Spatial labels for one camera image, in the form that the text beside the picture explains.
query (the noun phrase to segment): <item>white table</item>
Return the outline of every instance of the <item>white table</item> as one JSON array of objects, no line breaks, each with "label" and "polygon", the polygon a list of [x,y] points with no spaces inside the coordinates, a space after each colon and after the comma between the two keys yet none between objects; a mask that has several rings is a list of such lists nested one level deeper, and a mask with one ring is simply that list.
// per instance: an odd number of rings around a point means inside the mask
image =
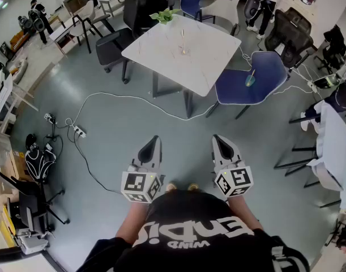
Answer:
[{"label": "white table", "polygon": [[[187,54],[182,52],[184,29]],[[187,116],[191,112],[191,92],[207,96],[238,49],[241,41],[216,28],[175,15],[167,25],[157,24],[129,45],[122,55],[153,70],[153,97],[157,93],[157,73],[185,87]]]},{"label": "white table", "polygon": [[99,0],[99,1],[101,3],[101,7],[102,7],[104,14],[106,15],[107,12],[111,13],[112,17],[114,17],[113,11],[116,11],[117,9],[122,7],[124,4],[124,0],[117,0],[118,4],[116,6],[111,7],[110,3],[113,2],[114,0]]},{"label": "white table", "polygon": [[49,38],[56,44],[56,46],[59,48],[59,50],[63,53],[64,56],[67,56],[66,53],[62,50],[61,46],[58,44],[58,40],[68,34],[71,31],[71,28],[73,27],[73,20],[72,17],[67,20],[64,23],[64,26],[58,27],[51,35],[49,35]]},{"label": "white table", "polygon": [[316,144],[318,159],[312,160],[308,166],[324,187],[340,191],[340,207],[346,209],[346,123],[332,106],[325,102],[321,104]]}]

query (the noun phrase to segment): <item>power strip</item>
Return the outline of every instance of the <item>power strip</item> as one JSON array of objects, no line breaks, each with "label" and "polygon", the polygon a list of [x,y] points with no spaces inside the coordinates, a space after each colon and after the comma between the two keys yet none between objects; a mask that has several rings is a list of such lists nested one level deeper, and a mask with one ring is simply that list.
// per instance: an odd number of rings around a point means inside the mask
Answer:
[{"label": "power strip", "polygon": [[310,89],[313,90],[314,93],[316,94],[318,93],[318,89],[316,88],[313,82],[307,82],[307,85],[309,86]]},{"label": "power strip", "polygon": [[86,133],[79,126],[75,126],[75,133],[77,133],[82,138],[86,137]]}]

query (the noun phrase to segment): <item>blue chair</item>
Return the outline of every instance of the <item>blue chair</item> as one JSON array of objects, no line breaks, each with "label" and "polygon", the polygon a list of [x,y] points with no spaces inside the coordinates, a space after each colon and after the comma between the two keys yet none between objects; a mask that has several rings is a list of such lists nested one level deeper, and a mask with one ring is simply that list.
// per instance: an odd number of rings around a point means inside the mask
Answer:
[{"label": "blue chair", "polygon": [[[180,9],[183,11],[183,16],[188,14],[189,16],[197,19],[197,16],[200,12],[200,0],[180,0]],[[215,22],[215,16],[209,15],[201,17],[200,20],[205,20],[208,18],[213,18],[213,24]]]},{"label": "blue chair", "polygon": [[[254,70],[255,82],[247,87],[246,78]],[[286,69],[276,52],[254,52],[251,70],[224,70],[219,76],[215,84],[218,101],[206,117],[209,117],[219,104],[245,105],[237,115],[238,119],[251,105],[262,103],[286,79]]]}]

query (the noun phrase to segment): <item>gray floor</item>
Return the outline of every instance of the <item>gray floor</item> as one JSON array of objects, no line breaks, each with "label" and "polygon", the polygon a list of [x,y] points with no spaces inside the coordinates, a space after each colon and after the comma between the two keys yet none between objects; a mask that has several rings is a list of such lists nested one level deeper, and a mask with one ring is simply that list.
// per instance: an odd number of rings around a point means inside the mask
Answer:
[{"label": "gray floor", "polygon": [[[256,34],[245,29],[243,17],[240,21],[241,30],[237,37],[242,40],[244,52],[251,55],[257,50],[258,40]],[[116,28],[123,27],[122,16],[111,23]],[[90,37],[91,45],[94,45],[95,38]],[[306,64],[316,69],[312,58]],[[229,67],[249,69],[239,50]],[[121,70],[122,65],[118,65],[106,74],[95,50],[88,54],[86,44],[74,48],[36,90],[33,103],[40,111],[27,108],[18,117],[12,134],[13,147],[25,150],[24,140],[29,133],[35,133],[42,145],[43,137],[51,132],[51,125],[43,118],[45,113],[54,114],[58,125],[63,126],[66,118],[75,118],[89,94],[99,91],[141,96],[171,114],[185,117],[181,93],[151,98],[151,70],[129,63],[127,73],[131,82],[127,85],[121,82]],[[303,67],[300,70],[307,76]],[[171,84],[164,78],[161,81]],[[281,90],[290,85],[310,90],[296,74]],[[203,113],[215,101],[215,90],[207,97],[195,95],[193,115]],[[76,124],[87,131],[86,138],[80,139],[79,144],[91,171],[112,189],[119,189],[121,173],[127,168],[134,151],[157,134],[163,142],[161,169],[166,175],[165,183],[176,180],[185,186],[197,182],[202,189],[221,198],[211,182],[211,137],[221,134],[229,138],[240,148],[252,168],[255,185],[246,200],[253,213],[270,235],[280,235],[287,245],[300,250],[311,262],[324,244],[339,210],[338,206],[320,210],[318,205],[336,200],[339,195],[321,186],[303,189],[306,180],[315,180],[309,169],[284,177],[285,171],[274,171],[273,166],[282,157],[288,162],[310,156],[293,155],[289,150],[293,146],[312,146],[315,140],[312,127],[304,133],[299,124],[288,125],[288,121],[299,116],[313,102],[312,94],[291,88],[251,107],[239,120],[234,117],[242,107],[220,106],[208,119],[198,117],[182,121],[137,99],[98,95],[87,101]],[[107,192],[95,183],[83,158],[67,140],[66,129],[57,130],[57,133],[62,136],[64,147],[49,175],[50,190],[66,190],[53,209],[61,216],[68,215],[71,223],[68,226],[55,224],[55,239],[49,239],[49,252],[67,271],[75,271],[96,240],[115,235],[129,203],[123,196]],[[54,146],[58,153],[60,143]]]}]

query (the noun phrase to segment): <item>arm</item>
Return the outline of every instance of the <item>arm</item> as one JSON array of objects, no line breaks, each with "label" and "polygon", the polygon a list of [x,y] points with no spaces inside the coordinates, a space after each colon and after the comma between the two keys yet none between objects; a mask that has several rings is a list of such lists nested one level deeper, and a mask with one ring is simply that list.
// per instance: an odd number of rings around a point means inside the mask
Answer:
[{"label": "arm", "polygon": [[133,244],[138,239],[138,233],[145,223],[148,205],[145,203],[132,203],[130,210],[123,221],[116,237],[123,238],[125,242]]},{"label": "arm", "polygon": [[239,217],[250,229],[261,229],[262,225],[252,214],[243,196],[228,198],[230,209]]}]

